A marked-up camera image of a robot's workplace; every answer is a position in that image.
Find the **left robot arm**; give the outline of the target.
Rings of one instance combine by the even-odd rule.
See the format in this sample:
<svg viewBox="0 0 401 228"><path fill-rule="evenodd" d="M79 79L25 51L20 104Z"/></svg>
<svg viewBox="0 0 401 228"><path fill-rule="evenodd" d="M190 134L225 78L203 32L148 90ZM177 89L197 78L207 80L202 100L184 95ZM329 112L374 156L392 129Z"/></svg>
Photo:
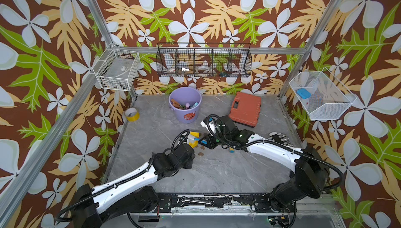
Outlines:
<svg viewBox="0 0 401 228"><path fill-rule="evenodd" d="M180 169L191 169L194 149L180 144L152 158L138 169L112 182L91 188L81 186L73 204L62 209L56 222L71 222L76 228L99 228L105 222L129 212L151 212L159 205L159 197L151 184L174 176Z"/></svg>

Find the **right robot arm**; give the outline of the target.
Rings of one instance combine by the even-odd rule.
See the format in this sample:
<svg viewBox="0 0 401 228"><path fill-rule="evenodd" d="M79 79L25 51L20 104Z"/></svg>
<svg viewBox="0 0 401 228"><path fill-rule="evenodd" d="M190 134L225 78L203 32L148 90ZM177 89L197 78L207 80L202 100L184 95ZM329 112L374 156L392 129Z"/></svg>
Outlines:
<svg viewBox="0 0 401 228"><path fill-rule="evenodd" d="M203 139L209 149L226 146L261 155L290 169L290 179L268 194L270 200L279 205L292 204L304 197L318 199L322 193L340 187L345 181L343 172L323 161L312 147L292 148L278 135L264 138L251 130L240 130L228 116L211 114L202 120L201 126L207 129Z"/></svg>

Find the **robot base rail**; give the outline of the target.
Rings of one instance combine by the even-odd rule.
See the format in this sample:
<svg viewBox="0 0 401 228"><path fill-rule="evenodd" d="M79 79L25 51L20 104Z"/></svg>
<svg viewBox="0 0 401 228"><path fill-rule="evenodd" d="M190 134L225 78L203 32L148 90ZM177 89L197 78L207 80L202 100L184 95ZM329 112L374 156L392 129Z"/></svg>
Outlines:
<svg viewBox="0 0 401 228"><path fill-rule="evenodd" d="M138 213L171 213L174 208L200 208L223 211L230 207L239 207L255 213L281 212L290 213L296 210L295 202L282 204L268 193L253 194L170 194L156 193L150 201L144 197L134 201L129 212Z"/></svg>

